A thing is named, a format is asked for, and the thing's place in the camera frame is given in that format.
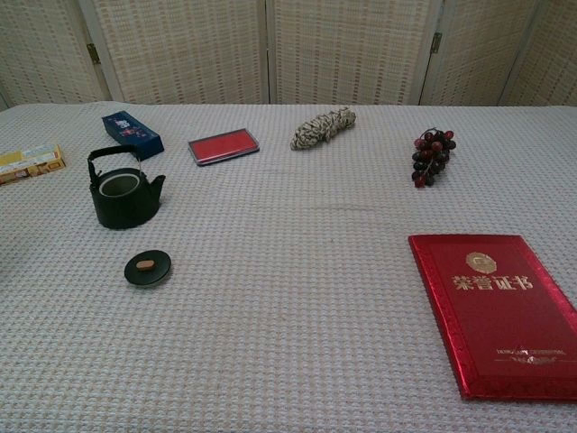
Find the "woven screen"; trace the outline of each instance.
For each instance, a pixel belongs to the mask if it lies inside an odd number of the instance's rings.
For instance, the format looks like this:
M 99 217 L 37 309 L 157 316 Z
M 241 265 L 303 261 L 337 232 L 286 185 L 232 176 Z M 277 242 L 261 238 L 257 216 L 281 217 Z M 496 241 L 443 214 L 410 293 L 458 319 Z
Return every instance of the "woven screen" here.
M 257 0 L 95 0 L 124 100 L 260 103 Z
M 406 104 L 429 3 L 267 2 L 274 14 L 276 102 Z
M 545 2 L 505 104 L 577 106 L 576 23 L 577 0 Z
M 75 7 L 73 0 L 0 0 L 0 87 L 13 104 L 104 99 Z
M 534 6 L 532 0 L 445 2 L 443 38 L 432 54 L 421 104 L 495 106 Z

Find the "rope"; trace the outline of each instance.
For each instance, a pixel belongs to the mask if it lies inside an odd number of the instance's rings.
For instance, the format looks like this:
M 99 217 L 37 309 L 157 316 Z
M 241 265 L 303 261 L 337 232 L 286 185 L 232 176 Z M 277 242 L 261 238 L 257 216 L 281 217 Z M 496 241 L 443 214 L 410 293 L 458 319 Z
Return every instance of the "rope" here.
M 328 115 L 318 115 L 296 130 L 290 149 L 302 151 L 317 145 L 321 140 L 329 142 L 339 131 L 353 126 L 356 118 L 357 115 L 348 107 L 331 111 Z

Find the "black teapot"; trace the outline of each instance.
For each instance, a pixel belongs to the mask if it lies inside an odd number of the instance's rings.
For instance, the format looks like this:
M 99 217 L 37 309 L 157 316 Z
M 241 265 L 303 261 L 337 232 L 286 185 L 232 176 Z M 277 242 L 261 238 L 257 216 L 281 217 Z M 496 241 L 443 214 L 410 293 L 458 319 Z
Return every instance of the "black teapot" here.
M 96 174 L 95 158 L 116 153 L 136 152 L 133 145 L 106 147 L 88 156 L 90 193 L 98 221 L 108 228 L 131 228 L 145 223 L 156 215 L 160 206 L 160 192 L 165 176 L 158 176 L 152 183 L 140 169 L 117 169 L 103 175 Z

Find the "blue box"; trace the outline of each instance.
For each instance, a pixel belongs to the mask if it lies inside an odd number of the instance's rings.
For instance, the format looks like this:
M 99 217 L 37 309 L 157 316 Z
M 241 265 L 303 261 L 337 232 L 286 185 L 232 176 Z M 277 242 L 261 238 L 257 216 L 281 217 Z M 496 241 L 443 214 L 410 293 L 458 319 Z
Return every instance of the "blue box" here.
M 125 111 L 107 115 L 102 121 L 108 134 L 120 144 L 136 146 L 134 156 L 141 161 L 164 151 L 160 136 Z

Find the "yellow box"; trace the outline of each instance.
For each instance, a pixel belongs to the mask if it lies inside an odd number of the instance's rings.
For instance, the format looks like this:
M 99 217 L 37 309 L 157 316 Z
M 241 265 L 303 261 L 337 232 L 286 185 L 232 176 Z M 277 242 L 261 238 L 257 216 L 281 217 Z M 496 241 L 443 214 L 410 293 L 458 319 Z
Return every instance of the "yellow box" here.
M 0 185 L 66 167 L 57 144 L 0 155 Z

